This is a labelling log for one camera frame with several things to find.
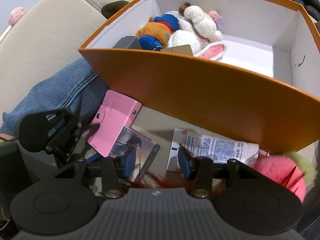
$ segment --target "white knitted plush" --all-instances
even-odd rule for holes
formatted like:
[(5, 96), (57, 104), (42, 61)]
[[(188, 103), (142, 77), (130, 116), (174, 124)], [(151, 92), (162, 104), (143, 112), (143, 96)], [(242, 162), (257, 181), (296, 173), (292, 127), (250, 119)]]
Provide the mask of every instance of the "white knitted plush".
[(179, 20), (180, 29), (194, 33), (204, 49), (209, 43), (222, 41), (222, 33), (217, 31), (213, 19), (199, 6), (185, 8), (184, 18)]
[(227, 50), (227, 45), (220, 41), (210, 43), (202, 49), (198, 37), (194, 33), (184, 30), (174, 32), (168, 41), (167, 47), (172, 48), (188, 44), (191, 46), (195, 57), (210, 60), (221, 59)]
[(193, 55), (199, 53), (202, 49), (198, 38), (193, 33), (183, 30), (177, 30), (171, 35), (167, 44), (167, 48), (188, 44), (191, 46)]

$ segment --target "orange box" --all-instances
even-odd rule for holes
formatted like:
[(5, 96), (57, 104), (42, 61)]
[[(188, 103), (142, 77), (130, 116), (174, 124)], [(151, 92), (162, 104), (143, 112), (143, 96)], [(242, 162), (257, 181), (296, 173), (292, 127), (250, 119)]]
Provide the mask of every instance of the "orange box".
[[(221, 62), (112, 49), (150, 16), (184, 2), (216, 10), (228, 50)], [(320, 35), (290, 0), (134, 0), (79, 52), (112, 90), (144, 106), (273, 153), (320, 138)]]

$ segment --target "stuffed toy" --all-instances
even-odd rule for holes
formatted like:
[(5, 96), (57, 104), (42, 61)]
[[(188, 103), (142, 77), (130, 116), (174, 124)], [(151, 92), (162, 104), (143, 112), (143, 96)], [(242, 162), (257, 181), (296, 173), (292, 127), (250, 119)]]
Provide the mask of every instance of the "stuffed toy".
[(172, 48), (187, 44), (191, 46), (194, 57), (209, 60), (221, 59), (227, 50), (227, 45), (221, 41), (209, 43), (202, 49), (198, 37), (194, 33), (184, 30), (177, 30), (173, 33), (168, 41), (167, 47)]
[(4, 40), (4, 38), (7, 36), (9, 31), (16, 25), (16, 23), (26, 14), (26, 12), (27, 10), (23, 7), (17, 7), (13, 9), (8, 19), (9, 27), (0, 36), (0, 43)]
[[(175, 16), (178, 20), (184, 18), (184, 16), (181, 15), (178, 11), (169, 11), (166, 14), (171, 14), (171, 15)], [(211, 19), (215, 22), (215, 24), (217, 25), (217, 30), (221, 31), (223, 33), (225, 27), (223, 24), (222, 17), (214, 10), (208, 12), (207, 15), (210, 16)]]
[(146, 50), (160, 51), (167, 47), (172, 33), (179, 29), (179, 22), (171, 14), (150, 17), (149, 22), (137, 31), (140, 45)]
[(306, 195), (305, 173), (299, 169), (291, 158), (283, 155), (270, 155), (259, 150), (258, 158), (249, 166), (286, 187), (303, 202)]
[(290, 159), (292, 159), (297, 166), (299, 167), (299, 169), (305, 173), (305, 176), (303, 177), (306, 185), (310, 185), (313, 180), (316, 177), (316, 169), (314, 168), (314, 166), (309, 163), (303, 156), (299, 155), (296, 152), (290, 152), (290, 153), (285, 153), (284, 156), (289, 157)]
[(216, 23), (199, 6), (184, 3), (180, 6), (179, 13), (184, 16), (179, 20), (180, 29), (194, 33), (202, 49), (209, 43), (222, 41), (222, 33), (217, 31)]

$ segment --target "metal screw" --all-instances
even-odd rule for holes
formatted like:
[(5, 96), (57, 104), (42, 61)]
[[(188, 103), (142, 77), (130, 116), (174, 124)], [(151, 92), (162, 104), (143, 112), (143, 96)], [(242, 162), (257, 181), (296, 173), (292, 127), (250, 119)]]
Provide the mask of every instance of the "metal screw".
[(196, 190), (194, 191), (193, 195), (194, 195), (195, 197), (203, 198), (203, 197), (209, 196), (209, 192), (206, 191), (205, 189), (196, 189)]
[(47, 152), (52, 152), (51, 146), (46, 146), (46, 147), (45, 147), (45, 150), (46, 150)]
[(118, 197), (121, 196), (121, 192), (119, 190), (116, 190), (116, 189), (111, 189), (111, 190), (108, 190), (105, 193), (105, 196), (107, 198), (118, 198)]

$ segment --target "denim fabric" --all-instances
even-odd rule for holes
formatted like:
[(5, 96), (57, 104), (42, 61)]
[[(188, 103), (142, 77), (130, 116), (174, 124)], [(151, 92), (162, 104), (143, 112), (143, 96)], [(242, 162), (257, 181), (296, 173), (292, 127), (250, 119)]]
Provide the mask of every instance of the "denim fabric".
[(80, 110), (80, 121), (98, 111), (109, 87), (81, 57), (52, 77), (36, 84), (11, 113), (3, 113), (0, 133), (18, 136), (22, 118), (31, 113), (70, 107)]

